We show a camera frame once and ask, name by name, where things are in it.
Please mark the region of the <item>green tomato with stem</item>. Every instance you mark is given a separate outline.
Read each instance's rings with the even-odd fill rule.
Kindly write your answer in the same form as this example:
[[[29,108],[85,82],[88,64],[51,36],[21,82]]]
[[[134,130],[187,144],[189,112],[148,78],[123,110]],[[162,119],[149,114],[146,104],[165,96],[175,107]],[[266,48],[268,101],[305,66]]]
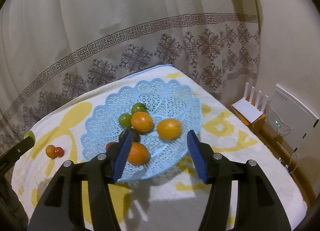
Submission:
[[[27,131],[24,134],[23,138],[26,139],[27,137],[31,137],[34,141],[36,141],[35,135],[34,135],[34,133],[32,131]]]

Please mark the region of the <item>small orange tomato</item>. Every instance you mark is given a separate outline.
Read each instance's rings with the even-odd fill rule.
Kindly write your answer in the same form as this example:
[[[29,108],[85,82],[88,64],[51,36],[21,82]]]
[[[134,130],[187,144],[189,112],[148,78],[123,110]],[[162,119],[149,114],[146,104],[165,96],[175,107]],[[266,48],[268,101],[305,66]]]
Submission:
[[[50,159],[55,159],[56,158],[55,149],[56,149],[56,147],[54,145],[51,145],[51,144],[46,147],[46,155]]]

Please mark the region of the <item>red cherry tomato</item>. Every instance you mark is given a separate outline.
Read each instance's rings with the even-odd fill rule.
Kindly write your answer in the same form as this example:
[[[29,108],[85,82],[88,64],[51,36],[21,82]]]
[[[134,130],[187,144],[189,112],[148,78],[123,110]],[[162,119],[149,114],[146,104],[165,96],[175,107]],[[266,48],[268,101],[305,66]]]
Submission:
[[[63,148],[57,146],[57,147],[55,148],[55,150],[54,150],[54,154],[55,154],[56,157],[61,158],[61,157],[64,156],[65,151],[64,151]]]

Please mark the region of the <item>small red tomato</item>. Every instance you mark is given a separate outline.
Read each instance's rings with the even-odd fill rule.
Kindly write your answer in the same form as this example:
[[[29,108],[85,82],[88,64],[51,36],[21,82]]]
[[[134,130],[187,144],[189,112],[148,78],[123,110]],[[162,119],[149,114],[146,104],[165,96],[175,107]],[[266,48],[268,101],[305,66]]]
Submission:
[[[112,146],[112,145],[114,145],[114,144],[116,144],[116,142],[110,142],[110,143],[107,143],[107,145],[106,145],[106,151]]]

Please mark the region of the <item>large orange mandarin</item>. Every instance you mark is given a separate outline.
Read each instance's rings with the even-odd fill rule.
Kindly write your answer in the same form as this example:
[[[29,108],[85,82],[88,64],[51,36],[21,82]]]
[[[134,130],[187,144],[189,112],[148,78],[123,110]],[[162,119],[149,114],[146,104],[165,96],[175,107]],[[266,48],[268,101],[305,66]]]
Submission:
[[[150,154],[145,145],[133,142],[128,156],[128,162],[134,166],[144,165],[149,160]]]

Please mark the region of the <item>dark brown avocado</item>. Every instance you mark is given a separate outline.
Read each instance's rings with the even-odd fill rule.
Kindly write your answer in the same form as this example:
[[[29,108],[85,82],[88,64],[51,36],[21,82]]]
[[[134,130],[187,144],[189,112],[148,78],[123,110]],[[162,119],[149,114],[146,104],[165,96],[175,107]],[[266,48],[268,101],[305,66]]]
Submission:
[[[131,132],[132,143],[134,143],[134,142],[139,143],[140,142],[140,135],[139,135],[138,131],[133,128],[126,128],[120,133],[120,135],[118,137],[119,143],[123,142],[126,139],[126,136],[129,134],[129,132]]]

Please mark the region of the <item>small green tomato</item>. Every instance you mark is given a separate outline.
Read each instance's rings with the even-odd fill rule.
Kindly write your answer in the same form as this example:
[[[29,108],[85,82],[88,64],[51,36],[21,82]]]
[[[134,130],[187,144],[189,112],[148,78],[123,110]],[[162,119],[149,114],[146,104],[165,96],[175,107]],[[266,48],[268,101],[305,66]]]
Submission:
[[[118,122],[123,128],[130,128],[131,127],[131,118],[132,118],[131,114],[122,113],[118,118]]]

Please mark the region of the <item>large orange tomato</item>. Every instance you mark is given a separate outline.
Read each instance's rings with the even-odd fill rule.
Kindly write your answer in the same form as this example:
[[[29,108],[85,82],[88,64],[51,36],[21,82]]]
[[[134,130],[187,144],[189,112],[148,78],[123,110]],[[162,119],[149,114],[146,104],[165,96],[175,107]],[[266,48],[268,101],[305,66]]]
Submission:
[[[164,119],[157,125],[157,133],[162,139],[176,139],[180,136],[181,131],[181,123],[174,118]]]

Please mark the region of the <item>light blue lattice basket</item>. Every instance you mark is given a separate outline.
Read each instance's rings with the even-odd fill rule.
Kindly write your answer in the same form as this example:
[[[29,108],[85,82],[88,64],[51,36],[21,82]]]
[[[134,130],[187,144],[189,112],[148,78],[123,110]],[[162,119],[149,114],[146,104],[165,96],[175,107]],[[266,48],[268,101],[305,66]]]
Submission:
[[[149,157],[140,165],[127,162],[121,181],[145,180],[174,166],[188,151],[187,132],[199,133],[201,125],[201,103],[189,86],[176,80],[141,80],[93,109],[81,136],[82,156],[90,161],[130,130]]]

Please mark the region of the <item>large green tomato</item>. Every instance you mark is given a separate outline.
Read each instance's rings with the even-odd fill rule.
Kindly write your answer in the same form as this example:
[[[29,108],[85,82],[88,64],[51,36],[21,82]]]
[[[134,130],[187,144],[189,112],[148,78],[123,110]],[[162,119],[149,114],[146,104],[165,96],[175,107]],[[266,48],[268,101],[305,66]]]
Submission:
[[[131,114],[135,114],[137,112],[148,112],[148,108],[144,103],[136,103],[131,107]]]

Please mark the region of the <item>white wifi router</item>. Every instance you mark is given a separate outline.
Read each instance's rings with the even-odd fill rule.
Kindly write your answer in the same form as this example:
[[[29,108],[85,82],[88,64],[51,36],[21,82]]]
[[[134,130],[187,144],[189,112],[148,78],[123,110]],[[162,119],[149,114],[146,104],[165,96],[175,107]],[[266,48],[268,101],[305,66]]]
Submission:
[[[249,123],[254,123],[260,118],[264,112],[269,96],[263,96],[260,90],[256,91],[255,87],[249,83],[245,83],[243,97],[231,105],[240,115],[242,115]]]

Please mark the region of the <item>patterned beige curtain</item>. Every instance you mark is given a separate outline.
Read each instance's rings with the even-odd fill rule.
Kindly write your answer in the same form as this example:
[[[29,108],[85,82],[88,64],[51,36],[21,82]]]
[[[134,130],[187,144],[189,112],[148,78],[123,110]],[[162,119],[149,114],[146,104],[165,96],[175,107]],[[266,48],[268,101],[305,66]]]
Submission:
[[[225,106],[257,79],[257,0],[1,0],[1,152],[74,98],[171,64]]]

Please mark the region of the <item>white wall panel box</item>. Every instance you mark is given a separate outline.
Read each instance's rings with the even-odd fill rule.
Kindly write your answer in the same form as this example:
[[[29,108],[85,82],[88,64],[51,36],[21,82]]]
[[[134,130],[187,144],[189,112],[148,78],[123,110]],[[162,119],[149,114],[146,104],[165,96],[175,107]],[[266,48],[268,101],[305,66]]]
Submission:
[[[293,151],[306,143],[319,123],[319,116],[280,84],[276,84],[271,101],[267,103],[266,119]]]

